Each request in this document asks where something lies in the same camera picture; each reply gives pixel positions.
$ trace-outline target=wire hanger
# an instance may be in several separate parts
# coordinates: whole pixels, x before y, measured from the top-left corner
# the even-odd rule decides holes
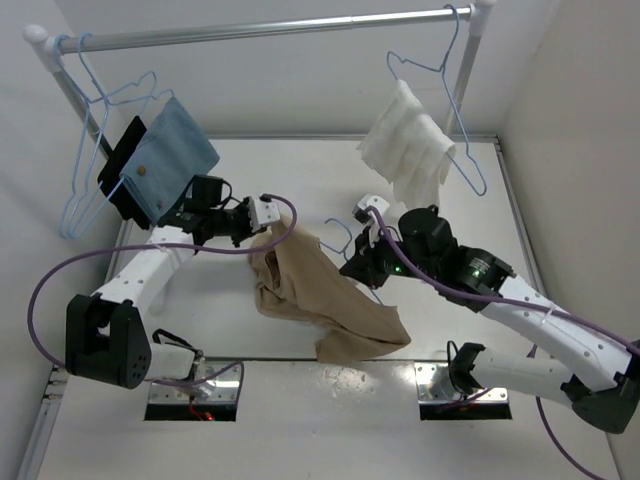
[[[349,240],[347,240],[347,242],[343,245],[342,248],[340,249],[336,249],[334,247],[332,247],[331,245],[323,242],[322,240],[320,240],[320,245],[322,245],[324,248],[326,248],[327,250],[332,251],[333,253],[337,253],[338,255],[342,256],[342,258],[346,261],[349,260],[349,257],[347,257],[347,248],[349,248],[349,246],[351,245],[351,243],[353,242],[353,233],[351,233],[351,230],[349,229],[349,227],[347,227],[341,220],[338,220],[337,218],[327,218],[324,221],[324,224],[328,224],[329,222],[335,222],[338,225],[340,225],[349,235]],[[380,297],[378,296],[378,294],[376,292],[374,292],[371,288],[367,287],[367,289],[369,290],[369,292],[371,292],[371,295],[373,296],[373,298],[376,299],[376,301],[384,306],[384,303],[382,303],[382,300],[380,300]]]
[[[166,90],[162,90],[159,93],[155,93],[157,83],[158,83],[158,78],[156,73],[153,70],[148,71],[147,73],[139,77],[138,80],[122,85],[111,92],[106,92],[105,90],[103,90],[103,88],[100,85],[100,82],[98,82],[98,79],[89,68],[89,65],[87,64],[84,58],[84,55],[82,54],[84,39],[89,36],[91,36],[90,33],[83,33],[78,37],[77,55],[78,55],[78,58],[80,59],[80,63],[82,64],[83,68],[91,78],[91,83],[99,93],[98,97],[93,99],[91,99],[89,95],[85,93],[85,91],[78,85],[78,83],[73,79],[73,77],[69,74],[64,64],[62,63],[62,59],[60,56],[60,49],[59,49],[60,42],[69,37],[67,35],[60,35],[56,38],[55,44],[54,44],[55,61],[58,64],[58,67],[60,67],[61,72],[69,80],[69,82],[73,85],[74,89],[80,95],[82,101],[84,102],[84,106],[86,110],[86,113],[83,119],[83,124],[82,124],[82,134],[80,136],[80,143],[78,145],[76,159],[73,167],[73,173],[71,176],[71,195],[69,196],[67,202],[64,205],[64,208],[62,210],[62,215],[60,217],[60,224],[58,226],[58,233],[62,238],[74,238],[74,239],[80,238],[84,234],[84,232],[87,230],[87,228],[89,228],[94,223],[98,215],[102,212],[104,207],[107,205],[107,203],[111,199],[111,196],[120,187],[120,185],[123,182],[122,179],[118,181],[118,183],[113,188],[113,190],[111,190],[109,195],[107,195],[107,197],[102,201],[102,203],[98,206],[98,208],[89,217],[89,220],[87,220],[83,226],[80,226],[84,217],[87,215],[87,212],[89,212],[95,198],[98,196],[98,193],[100,192],[100,187],[102,186],[102,182],[99,182],[98,187],[93,191],[93,193],[91,194],[89,193],[89,190],[90,190],[89,184],[91,180],[91,175],[95,167],[95,160],[98,153],[100,140],[104,136],[104,129],[109,119],[110,108],[114,106],[126,105],[129,103],[142,102],[142,106],[140,107],[140,110],[138,112],[138,116],[142,116],[150,100],[159,100],[160,97],[166,94],[170,94],[172,97],[174,96],[173,90],[171,89],[166,89]],[[149,81],[147,79],[150,79],[151,85],[145,95],[141,95],[134,98],[125,99],[125,100],[118,100],[118,101],[113,99],[115,95],[122,94],[130,88],[140,87],[143,83],[146,83]],[[85,138],[87,136],[87,133],[89,133],[88,130],[89,130],[89,118],[91,116],[91,106],[100,104],[100,103],[104,105],[104,114],[102,116],[102,121],[99,125],[98,131],[91,132],[92,135],[97,135],[96,144],[95,144],[95,147],[93,148],[91,159],[89,160],[89,163],[87,165],[87,171],[82,181],[82,188],[84,191],[82,193],[79,193],[77,188],[77,184],[79,183],[78,176],[79,176],[79,170],[81,167],[82,152],[84,149]]]
[[[480,179],[482,181],[482,189],[479,191],[476,188],[476,186],[471,182],[471,180],[469,179],[467,174],[462,170],[460,165],[458,165],[458,162],[456,162],[455,159],[449,153],[447,153],[447,157],[449,157],[449,160],[451,160],[451,163],[453,163],[455,165],[455,167],[458,169],[458,171],[460,172],[462,177],[466,180],[466,182],[469,184],[469,186],[475,192],[475,194],[478,195],[479,197],[482,197],[487,193],[487,182],[486,182],[486,180],[484,178],[484,175],[482,174],[482,170],[480,169],[480,166],[478,165],[478,162],[471,155],[471,147],[469,145],[469,137],[467,136],[467,131],[464,128],[464,124],[462,123],[462,119],[460,118],[460,112],[458,111],[458,107],[456,106],[456,104],[455,104],[455,102],[453,100],[453,97],[451,96],[451,91],[449,90],[449,85],[447,84],[447,78],[446,78],[447,63],[449,61],[449,55],[451,54],[451,50],[453,50],[453,46],[455,45],[456,39],[458,38],[458,32],[460,31],[460,16],[458,15],[458,11],[456,10],[456,8],[453,5],[447,4],[443,8],[450,8],[453,11],[454,16],[456,17],[456,29],[453,32],[453,37],[451,38],[451,43],[449,43],[449,48],[447,48],[447,51],[445,52],[444,57],[442,58],[442,63],[440,64],[440,66],[438,68],[435,68],[435,67],[430,67],[428,65],[423,65],[423,64],[415,62],[415,61],[413,61],[413,60],[411,60],[409,58],[402,58],[397,53],[389,50],[387,52],[387,68],[389,69],[389,72],[391,72],[391,75],[393,75],[393,78],[395,78],[396,80],[399,80],[398,75],[396,74],[396,72],[393,70],[393,67],[391,66],[391,58],[393,57],[393,58],[397,59],[400,62],[400,64],[408,63],[408,64],[414,65],[416,67],[424,68],[425,70],[428,70],[430,72],[435,72],[435,73],[440,73],[441,74],[442,83],[444,84],[444,90],[445,90],[445,92],[447,92],[447,97],[449,98],[449,104],[451,105],[451,108],[453,109],[453,113],[455,114],[456,121],[457,121],[458,125],[460,126],[460,130],[462,131],[462,135],[464,137],[465,154],[466,154],[467,158],[476,167],[476,170],[478,171],[478,174],[480,175]]]

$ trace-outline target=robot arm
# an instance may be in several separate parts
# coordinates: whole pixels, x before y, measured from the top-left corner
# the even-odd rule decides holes
[[[194,177],[191,196],[186,198],[185,191],[147,243],[203,245],[228,236],[238,247],[280,219],[277,205],[264,198],[247,197],[233,209],[220,208],[223,183]],[[160,343],[158,335],[147,334],[143,319],[173,274],[196,253],[161,246],[143,250],[92,295],[77,295],[67,307],[67,370],[126,388],[143,380],[192,376],[201,352],[175,339]]]
[[[640,401],[640,362],[616,341],[553,315],[562,311],[491,253],[458,245],[438,208],[415,209],[398,222],[401,240],[378,234],[371,240],[371,221],[356,238],[356,251],[340,272],[370,288],[389,276],[414,277],[390,242],[421,271],[455,290],[500,296],[548,307],[546,312],[502,303],[462,299],[440,292],[448,301],[498,321],[552,355],[551,360],[501,355],[465,343],[450,365],[451,382],[472,393],[477,388],[505,387],[571,407],[591,425],[622,433]]]

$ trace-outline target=blue towel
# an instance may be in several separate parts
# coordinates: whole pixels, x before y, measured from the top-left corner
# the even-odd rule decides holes
[[[218,160],[200,127],[174,97],[142,137],[120,176],[149,222],[156,225],[193,176],[209,173]]]

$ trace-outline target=white towel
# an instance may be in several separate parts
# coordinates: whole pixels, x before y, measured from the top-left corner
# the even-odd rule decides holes
[[[408,208],[439,204],[455,144],[433,119],[406,82],[398,80],[392,102],[358,147],[362,160],[389,183],[397,201]]]

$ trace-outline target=tan fabric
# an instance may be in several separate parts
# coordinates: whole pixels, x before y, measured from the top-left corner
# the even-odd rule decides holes
[[[289,220],[271,226],[254,246],[280,237]],[[316,342],[321,362],[368,360],[411,342],[396,307],[371,301],[320,250],[319,240],[296,227],[275,250],[249,256],[256,273],[256,306],[263,315],[306,320],[331,332]]]

